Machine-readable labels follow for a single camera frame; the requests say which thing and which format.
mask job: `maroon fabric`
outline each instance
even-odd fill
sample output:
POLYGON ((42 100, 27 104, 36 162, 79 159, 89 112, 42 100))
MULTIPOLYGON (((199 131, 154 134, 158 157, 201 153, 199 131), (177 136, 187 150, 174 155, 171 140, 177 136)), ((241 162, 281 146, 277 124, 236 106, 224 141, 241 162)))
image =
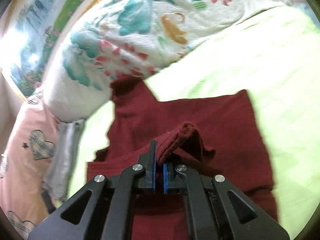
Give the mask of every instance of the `maroon fabric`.
MULTIPOLYGON (((88 163, 88 180, 97 174, 120 174, 137 163, 155 139, 159 165, 174 152, 203 175, 223 174, 277 218, 268 152, 245 90, 216 98, 158 102, 139 78, 122 77, 111 88, 115 120, 108 132, 110 146, 88 163)), ((139 196, 132 230, 133 240, 187 239, 181 197, 139 196)))

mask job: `teal floral pattern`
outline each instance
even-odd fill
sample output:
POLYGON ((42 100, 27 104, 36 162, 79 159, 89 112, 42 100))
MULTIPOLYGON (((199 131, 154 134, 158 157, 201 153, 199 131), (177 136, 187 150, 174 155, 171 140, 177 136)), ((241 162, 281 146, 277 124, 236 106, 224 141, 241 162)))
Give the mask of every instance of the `teal floral pattern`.
POLYGON ((163 66, 155 66, 154 59, 149 58, 143 46, 136 48, 123 37, 135 33, 153 35, 150 32, 155 24, 155 45, 159 47, 157 54, 162 62, 166 61, 165 57, 169 54, 170 62, 183 57, 190 50, 188 40, 183 37, 187 32, 181 26, 185 16, 175 12, 161 15, 158 20, 153 19, 156 2, 170 3, 182 9, 185 2, 189 2, 194 10, 205 10, 208 7, 203 0, 183 0, 184 4, 181 1, 108 0, 100 7, 101 11, 98 9, 94 19, 70 34, 62 55, 63 67, 68 76, 81 85, 103 90, 108 82, 123 74, 147 77, 155 73, 163 66), (110 22, 116 23, 118 29, 114 25, 110 28, 110 22), (110 30, 116 32, 116 37, 107 34, 110 30))
POLYGON ((119 15, 118 24, 121 26, 119 35, 131 33, 145 34, 151 29, 151 12, 153 0, 130 0, 124 11, 119 15))

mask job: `gray fabric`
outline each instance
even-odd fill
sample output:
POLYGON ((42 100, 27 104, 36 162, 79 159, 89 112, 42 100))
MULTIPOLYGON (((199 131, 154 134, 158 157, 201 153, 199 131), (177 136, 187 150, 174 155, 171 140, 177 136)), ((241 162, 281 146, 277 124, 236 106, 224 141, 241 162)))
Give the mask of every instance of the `gray fabric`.
POLYGON ((78 144, 85 120, 58 125, 58 143, 52 162, 43 178, 43 188, 51 197, 66 201, 68 184, 76 164, 78 144))

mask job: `plaid heart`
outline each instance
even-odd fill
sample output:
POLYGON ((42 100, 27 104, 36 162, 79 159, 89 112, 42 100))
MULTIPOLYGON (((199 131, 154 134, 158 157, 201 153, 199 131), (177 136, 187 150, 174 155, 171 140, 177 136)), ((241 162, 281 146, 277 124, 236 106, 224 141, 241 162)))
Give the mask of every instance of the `plaid heart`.
POLYGON ((2 161, 0 162, 0 179, 4 178, 5 173, 9 168, 9 161, 7 154, 3 156, 2 161))
POLYGON ((13 225, 14 229, 19 233, 23 239, 27 239, 30 232, 35 227, 34 223, 30 221, 21 221, 21 219, 12 211, 8 211, 7 215, 10 223, 13 225))
POLYGON ((30 105, 37 105, 42 100, 42 94, 34 92, 28 97, 27 102, 30 105))
POLYGON ((40 130, 32 130, 29 144, 34 160, 42 160, 53 157, 55 145, 45 140, 45 135, 40 130))

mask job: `pink pillow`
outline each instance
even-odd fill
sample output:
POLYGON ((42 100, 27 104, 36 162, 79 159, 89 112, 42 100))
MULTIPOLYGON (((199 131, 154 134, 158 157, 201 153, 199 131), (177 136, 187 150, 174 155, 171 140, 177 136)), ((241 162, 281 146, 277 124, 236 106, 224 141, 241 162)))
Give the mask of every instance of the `pink pillow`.
POLYGON ((0 164, 0 206, 24 239, 48 216, 41 181, 54 155, 58 123, 37 89, 19 111, 0 164))

